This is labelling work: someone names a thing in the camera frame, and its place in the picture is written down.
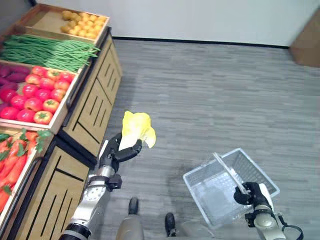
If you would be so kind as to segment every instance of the gray carpet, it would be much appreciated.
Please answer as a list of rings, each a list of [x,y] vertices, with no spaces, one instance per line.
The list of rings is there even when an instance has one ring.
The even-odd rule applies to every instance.
[[[120,165],[122,189],[112,193],[96,239],[115,239],[132,196],[140,199],[147,240],[165,236],[167,212],[178,221],[204,222],[182,176],[210,152],[238,147],[280,188],[276,210],[302,227],[306,240],[319,239],[319,68],[296,65],[284,49],[115,44],[124,77],[106,136],[121,131],[130,110],[150,114],[157,142]],[[243,219],[219,228],[216,236],[258,239]]]

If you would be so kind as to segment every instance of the white basket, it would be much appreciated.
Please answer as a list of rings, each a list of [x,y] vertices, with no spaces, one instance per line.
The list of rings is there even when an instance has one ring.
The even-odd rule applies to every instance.
[[[240,183],[263,183],[271,197],[279,194],[279,188],[241,148],[222,155],[221,159]],[[214,156],[209,163],[184,174],[183,180],[205,221],[214,229],[230,223],[251,208],[234,200],[237,184]]]

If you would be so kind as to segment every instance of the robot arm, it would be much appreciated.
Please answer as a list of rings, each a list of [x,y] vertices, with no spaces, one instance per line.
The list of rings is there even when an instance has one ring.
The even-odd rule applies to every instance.
[[[138,140],[134,146],[119,151],[121,139],[122,134],[118,133],[107,143],[99,169],[89,176],[83,198],[60,240],[87,240],[103,220],[110,192],[122,185],[121,176],[116,174],[119,163],[134,158],[142,148],[142,141]]]
[[[256,228],[262,240],[286,240],[284,230],[286,227],[300,231],[297,240],[302,240],[304,234],[301,228],[288,225],[282,216],[279,216],[283,228],[278,225],[274,214],[274,207],[270,194],[264,184],[246,182],[242,184],[248,194],[243,194],[238,187],[235,188],[234,199],[242,205],[253,205],[253,212],[245,214],[249,228]]]

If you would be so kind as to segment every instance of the white wall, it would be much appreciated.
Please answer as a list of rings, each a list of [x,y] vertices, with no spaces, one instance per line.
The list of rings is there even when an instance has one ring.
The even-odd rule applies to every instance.
[[[320,0],[39,0],[111,17],[120,37],[289,46]]]

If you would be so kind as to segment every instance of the shoe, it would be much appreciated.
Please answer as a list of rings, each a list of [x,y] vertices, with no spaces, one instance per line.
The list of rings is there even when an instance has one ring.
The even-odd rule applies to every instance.
[[[165,215],[164,226],[167,237],[175,237],[176,222],[173,213],[169,212]]]
[[[137,215],[138,209],[139,209],[139,200],[137,197],[132,197],[129,202],[128,213]]]

